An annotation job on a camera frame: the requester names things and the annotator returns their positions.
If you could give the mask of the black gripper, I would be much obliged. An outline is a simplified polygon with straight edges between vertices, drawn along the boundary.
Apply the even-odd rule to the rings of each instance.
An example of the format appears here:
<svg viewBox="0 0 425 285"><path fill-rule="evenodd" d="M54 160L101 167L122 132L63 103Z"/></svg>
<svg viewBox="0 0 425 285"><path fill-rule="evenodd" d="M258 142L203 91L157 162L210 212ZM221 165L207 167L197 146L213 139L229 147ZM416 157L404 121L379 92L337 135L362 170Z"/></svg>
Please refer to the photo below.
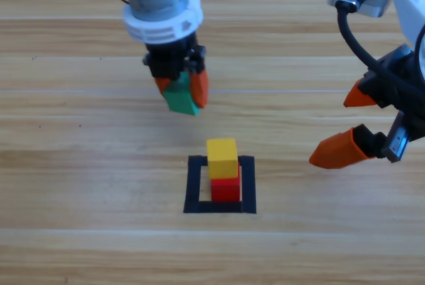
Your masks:
<svg viewBox="0 0 425 285"><path fill-rule="evenodd" d="M200 45L196 34L165 44L146 44L143 64L148 66L159 92L164 96L171 80L182 72L190 73L190 91L193 102L205 108L209 99L209 78L205 69L206 47Z"/></svg>
<svg viewBox="0 0 425 285"><path fill-rule="evenodd" d="M424 79L417 71L414 51L409 46L399 46L380 58L379 64L424 95ZM346 108L394 106L398 110L387 135L374 134L364 124L360 125L360 149L368 157L386 158L392 163L400 161L409 142L424 137L424 98L416 97L399 82L386 81L372 70L356 81L343 105Z"/></svg>

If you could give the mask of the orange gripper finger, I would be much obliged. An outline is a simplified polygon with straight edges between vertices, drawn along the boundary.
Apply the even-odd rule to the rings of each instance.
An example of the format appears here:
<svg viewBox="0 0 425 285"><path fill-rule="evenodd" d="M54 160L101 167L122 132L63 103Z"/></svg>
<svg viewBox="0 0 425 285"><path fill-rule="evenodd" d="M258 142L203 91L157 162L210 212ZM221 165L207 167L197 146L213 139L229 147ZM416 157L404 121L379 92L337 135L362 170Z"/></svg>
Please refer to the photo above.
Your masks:
<svg viewBox="0 0 425 285"><path fill-rule="evenodd" d="M386 135L374 134L361 124L321 141L309 162L324 169L342 169L368 159L383 158L385 143Z"/></svg>

